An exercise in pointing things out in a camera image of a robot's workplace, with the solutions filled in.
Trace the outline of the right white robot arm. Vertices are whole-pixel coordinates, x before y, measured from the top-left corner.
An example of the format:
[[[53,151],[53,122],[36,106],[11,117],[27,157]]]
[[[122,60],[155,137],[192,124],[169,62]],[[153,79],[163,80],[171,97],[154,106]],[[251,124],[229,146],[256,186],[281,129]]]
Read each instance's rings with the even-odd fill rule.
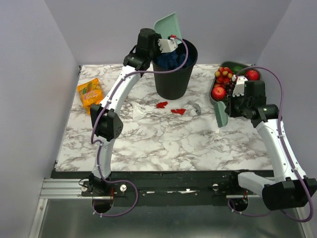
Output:
[[[267,104],[265,83],[238,77],[225,112],[232,118],[249,119],[257,130],[271,160],[274,179],[269,180],[254,172],[240,171],[228,181],[233,194],[249,190],[259,195],[271,210],[304,207],[317,190],[317,181],[308,178],[301,168],[286,137],[279,108]]]

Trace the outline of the dark blue cloth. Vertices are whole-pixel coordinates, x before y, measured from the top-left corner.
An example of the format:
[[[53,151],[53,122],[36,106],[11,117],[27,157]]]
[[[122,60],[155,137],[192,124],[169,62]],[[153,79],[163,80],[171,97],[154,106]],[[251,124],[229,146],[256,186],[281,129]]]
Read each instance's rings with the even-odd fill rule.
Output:
[[[185,57],[186,51],[173,51],[171,53],[161,54],[154,59],[153,64],[165,71],[170,71],[179,68],[184,62]]]

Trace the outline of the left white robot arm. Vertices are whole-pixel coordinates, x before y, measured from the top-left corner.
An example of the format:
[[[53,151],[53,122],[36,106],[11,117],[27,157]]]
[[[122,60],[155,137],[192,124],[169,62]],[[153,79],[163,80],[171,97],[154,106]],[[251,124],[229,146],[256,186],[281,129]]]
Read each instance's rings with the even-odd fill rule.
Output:
[[[138,34],[137,44],[124,58],[121,73],[108,94],[97,105],[90,108],[93,131],[91,143],[98,144],[95,165],[89,175],[89,190],[104,196],[111,189],[111,156],[115,140],[123,130],[119,117],[123,102],[133,86],[148,71],[151,61],[160,55],[158,40],[161,35],[153,29],[143,28]]]

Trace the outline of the green hand brush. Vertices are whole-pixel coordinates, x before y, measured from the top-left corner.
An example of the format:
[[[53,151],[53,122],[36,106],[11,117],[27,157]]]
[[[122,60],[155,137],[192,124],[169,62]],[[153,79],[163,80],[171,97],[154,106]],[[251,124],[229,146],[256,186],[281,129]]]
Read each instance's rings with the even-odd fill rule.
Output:
[[[228,115],[225,112],[225,109],[226,109],[226,105],[222,101],[216,102],[216,104],[214,104],[213,106],[217,126],[219,128],[224,127],[228,124]]]

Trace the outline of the red paper scrap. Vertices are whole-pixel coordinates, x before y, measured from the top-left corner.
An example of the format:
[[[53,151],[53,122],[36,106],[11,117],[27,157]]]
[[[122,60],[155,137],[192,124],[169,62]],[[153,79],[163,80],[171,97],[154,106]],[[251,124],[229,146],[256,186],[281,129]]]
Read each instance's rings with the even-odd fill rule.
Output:
[[[168,105],[168,102],[167,102],[167,101],[165,101],[165,102],[159,102],[159,103],[156,105],[156,108],[157,108],[157,109],[164,109],[167,105]]]
[[[186,112],[186,109],[172,109],[170,111],[174,114],[184,115],[184,113]]]

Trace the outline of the green plastic dustpan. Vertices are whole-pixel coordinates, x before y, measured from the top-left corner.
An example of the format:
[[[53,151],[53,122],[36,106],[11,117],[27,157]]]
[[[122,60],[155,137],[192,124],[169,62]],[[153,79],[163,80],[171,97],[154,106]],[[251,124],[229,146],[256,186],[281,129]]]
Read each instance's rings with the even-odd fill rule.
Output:
[[[163,39],[167,39],[171,35],[182,39],[176,12],[156,21],[154,30],[156,33],[160,34]]]

